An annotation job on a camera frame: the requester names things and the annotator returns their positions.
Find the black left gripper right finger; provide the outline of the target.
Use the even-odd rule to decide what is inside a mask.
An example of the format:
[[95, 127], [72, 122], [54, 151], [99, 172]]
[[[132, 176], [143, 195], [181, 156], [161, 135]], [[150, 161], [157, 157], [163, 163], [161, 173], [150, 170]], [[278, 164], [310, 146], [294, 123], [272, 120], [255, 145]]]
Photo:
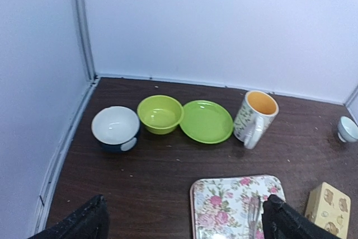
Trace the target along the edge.
[[265, 239], [335, 239], [329, 233], [300, 215], [277, 195], [263, 202], [262, 228]]

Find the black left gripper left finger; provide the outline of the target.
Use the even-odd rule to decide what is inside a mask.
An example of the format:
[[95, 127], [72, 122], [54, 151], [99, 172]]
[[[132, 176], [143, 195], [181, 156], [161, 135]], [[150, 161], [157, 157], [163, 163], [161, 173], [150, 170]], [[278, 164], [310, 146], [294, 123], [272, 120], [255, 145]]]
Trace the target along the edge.
[[108, 238], [109, 212], [103, 195], [96, 195], [61, 222], [32, 238]]

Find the metal tongs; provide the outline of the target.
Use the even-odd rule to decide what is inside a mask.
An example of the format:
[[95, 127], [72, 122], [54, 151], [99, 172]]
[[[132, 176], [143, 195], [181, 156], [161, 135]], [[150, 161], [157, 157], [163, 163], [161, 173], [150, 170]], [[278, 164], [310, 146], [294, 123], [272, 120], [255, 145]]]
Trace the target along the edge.
[[247, 223], [248, 223], [248, 238], [256, 238], [257, 225], [261, 216], [262, 201], [259, 195], [254, 195], [250, 198], [248, 204]]

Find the beige bear tin box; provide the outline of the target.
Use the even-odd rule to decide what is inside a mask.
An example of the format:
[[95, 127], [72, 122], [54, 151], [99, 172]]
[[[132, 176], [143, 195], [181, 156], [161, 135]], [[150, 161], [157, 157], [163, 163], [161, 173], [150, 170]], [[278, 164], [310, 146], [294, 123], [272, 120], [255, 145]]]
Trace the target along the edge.
[[315, 222], [318, 217], [318, 209], [323, 197], [323, 184], [310, 191], [307, 205], [305, 208], [305, 218], [311, 222]]

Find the beige bear tin lid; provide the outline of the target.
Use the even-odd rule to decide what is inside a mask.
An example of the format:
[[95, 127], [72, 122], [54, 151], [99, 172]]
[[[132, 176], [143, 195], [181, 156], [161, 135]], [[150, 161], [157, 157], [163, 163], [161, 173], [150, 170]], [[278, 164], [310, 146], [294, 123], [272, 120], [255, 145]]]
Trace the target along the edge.
[[346, 238], [350, 220], [351, 199], [330, 184], [326, 182], [322, 184], [323, 197], [314, 224], [339, 238]]

